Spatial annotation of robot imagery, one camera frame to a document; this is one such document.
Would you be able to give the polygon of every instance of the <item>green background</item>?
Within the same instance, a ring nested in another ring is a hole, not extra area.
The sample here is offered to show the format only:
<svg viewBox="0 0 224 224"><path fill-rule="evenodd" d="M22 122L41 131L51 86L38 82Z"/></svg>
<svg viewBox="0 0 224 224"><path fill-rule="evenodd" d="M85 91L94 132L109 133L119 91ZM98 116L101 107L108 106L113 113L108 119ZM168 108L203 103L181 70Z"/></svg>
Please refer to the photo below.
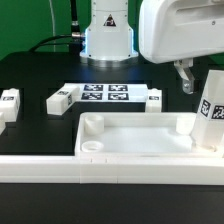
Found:
<svg viewBox="0 0 224 224"><path fill-rule="evenodd" d="M129 0L129 24L138 29L138 12L142 0ZM70 34L70 0L52 0L55 13L56 35ZM91 0L77 0L81 30L90 23ZM42 39L53 35L49 0L1 0L0 1L0 60L16 51L27 51ZM43 47L42 51L53 51L53 47ZM67 47L56 47L56 51L67 51ZM224 56L212 57L224 64Z"/></svg>

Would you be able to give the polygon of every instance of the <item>black table surface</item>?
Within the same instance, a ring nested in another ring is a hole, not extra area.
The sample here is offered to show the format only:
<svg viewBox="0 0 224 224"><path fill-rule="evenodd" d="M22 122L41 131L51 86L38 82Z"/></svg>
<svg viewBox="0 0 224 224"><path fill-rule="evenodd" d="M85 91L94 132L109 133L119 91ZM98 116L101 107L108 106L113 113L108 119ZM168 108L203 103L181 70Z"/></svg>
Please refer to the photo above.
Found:
<svg viewBox="0 0 224 224"><path fill-rule="evenodd" d="M73 155L81 113L144 112L142 103L75 103L62 117L48 116L46 99L67 82L147 84L163 91L164 112L196 112L209 69L219 67L208 57L194 64L200 90L186 95L172 63L140 60L105 70L67 53L10 54L0 62L0 91L19 89L21 107L17 121L0 136L0 154ZM223 207L223 186L0 184L1 224L221 224Z"/></svg>

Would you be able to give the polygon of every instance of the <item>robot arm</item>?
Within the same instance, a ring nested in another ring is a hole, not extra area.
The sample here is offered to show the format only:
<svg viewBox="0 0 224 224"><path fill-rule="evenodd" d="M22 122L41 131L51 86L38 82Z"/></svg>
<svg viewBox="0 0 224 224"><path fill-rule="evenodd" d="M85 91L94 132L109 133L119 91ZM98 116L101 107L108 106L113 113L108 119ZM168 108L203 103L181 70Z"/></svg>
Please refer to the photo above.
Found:
<svg viewBox="0 0 224 224"><path fill-rule="evenodd" d="M193 58L224 52L224 0L143 0L139 48L149 61L174 61L183 90L192 93Z"/></svg>

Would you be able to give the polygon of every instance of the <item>white robot body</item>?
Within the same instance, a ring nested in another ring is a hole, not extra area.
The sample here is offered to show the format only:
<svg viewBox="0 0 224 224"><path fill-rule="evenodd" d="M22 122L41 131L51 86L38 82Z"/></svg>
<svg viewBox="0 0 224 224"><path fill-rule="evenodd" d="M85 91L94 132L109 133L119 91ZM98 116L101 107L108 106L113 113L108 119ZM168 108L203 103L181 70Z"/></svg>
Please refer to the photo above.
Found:
<svg viewBox="0 0 224 224"><path fill-rule="evenodd" d="M224 0L143 0L139 49L163 63L224 51Z"/></svg>
<svg viewBox="0 0 224 224"><path fill-rule="evenodd" d="M92 0L92 21L86 29L81 61L107 67L136 59L127 0Z"/></svg>

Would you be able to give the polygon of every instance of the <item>rectangular block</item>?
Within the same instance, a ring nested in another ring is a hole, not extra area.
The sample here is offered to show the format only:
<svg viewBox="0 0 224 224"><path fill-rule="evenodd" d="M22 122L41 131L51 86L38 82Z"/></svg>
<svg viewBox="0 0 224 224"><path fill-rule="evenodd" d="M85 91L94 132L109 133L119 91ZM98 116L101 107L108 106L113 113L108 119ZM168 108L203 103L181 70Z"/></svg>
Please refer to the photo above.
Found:
<svg viewBox="0 0 224 224"><path fill-rule="evenodd" d="M76 101L79 94L79 87L63 87L47 99L47 113L62 115Z"/></svg>
<svg viewBox="0 0 224 224"><path fill-rule="evenodd" d="M19 90L4 90L0 99L0 112L4 113L6 122L15 122L20 106Z"/></svg>
<svg viewBox="0 0 224 224"><path fill-rule="evenodd" d="M4 114L0 112L0 135L5 129L5 119Z"/></svg>
<svg viewBox="0 0 224 224"><path fill-rule="evenodd" d="M148 90L145 112L158 113L162 111L162 90Z"/></svg>
<svg viewBox="0 0 224 224"><path fill-rule="evenodd" d="M192 138L205 148L217 148L224 134L224 71L210 70L204 87Z"/></svg>

